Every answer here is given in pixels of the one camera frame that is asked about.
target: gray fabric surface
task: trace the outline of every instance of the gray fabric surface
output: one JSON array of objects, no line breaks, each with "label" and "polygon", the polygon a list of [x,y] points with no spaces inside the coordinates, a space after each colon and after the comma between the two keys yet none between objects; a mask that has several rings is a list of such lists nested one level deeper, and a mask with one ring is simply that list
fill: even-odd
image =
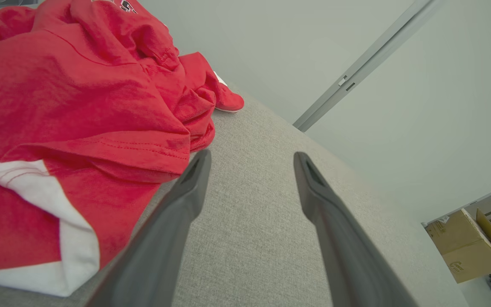
[{"label": "gray fabric surface", "polygon": [[[189,232],[174,306],[331,305],[315,229],[300,210],[295,151],[310,155],[419,305],[467,306],[420,224],[375,198],[339,159],[242,95],[242,111],[213,115],[210,183]],[[170,187],[162,185],[139,223]],[[68,298],[0,287],[0,307],[83,306],[106,272]]]}]

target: red garment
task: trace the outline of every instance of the red garment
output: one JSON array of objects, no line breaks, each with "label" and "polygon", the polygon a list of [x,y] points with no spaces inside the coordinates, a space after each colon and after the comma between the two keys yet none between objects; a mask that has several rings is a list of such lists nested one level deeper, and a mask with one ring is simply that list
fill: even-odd
[{"label": "red garment", "polygon": [[166,26],[119,1],[0,10],[2,285],[70,295],[210,144],[215,106],[243,106],[201,54],[179,57]]}]

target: red fabric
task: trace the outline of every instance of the red fabric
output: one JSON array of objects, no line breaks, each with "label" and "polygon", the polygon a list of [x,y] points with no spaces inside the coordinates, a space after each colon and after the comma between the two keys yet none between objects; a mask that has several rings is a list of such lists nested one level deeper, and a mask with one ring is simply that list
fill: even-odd
[{"label": "red fabric", "polygon": [[[43,159],[98,236],[101,266],[160,183],[243,105],[199,53],[179,57],[136,0],[47,0],[0,10],[0,162]],[[0,269],[60,260],[58,220],[0,186]]]}]

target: red sleeve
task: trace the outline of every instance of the red sleeve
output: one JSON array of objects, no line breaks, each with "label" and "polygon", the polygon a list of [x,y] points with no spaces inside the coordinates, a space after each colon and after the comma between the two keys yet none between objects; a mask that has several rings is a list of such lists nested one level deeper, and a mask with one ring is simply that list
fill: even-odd
[{"label": "red sleeve", "polygon": [[31,31],[35,10],[24,6],[9,6],[0,10],[0,41]]}]

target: open cardboard box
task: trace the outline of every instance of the open cardboard box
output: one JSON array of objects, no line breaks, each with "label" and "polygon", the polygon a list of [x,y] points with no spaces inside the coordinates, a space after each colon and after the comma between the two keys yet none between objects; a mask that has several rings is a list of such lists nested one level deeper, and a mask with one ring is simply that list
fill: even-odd
[{"label": "open cardboard box", "polygon": [[456,282],[491,274],[491,223],[480,210],[476,221],[462,209],[446,222],[430,223],[425,230]]}]

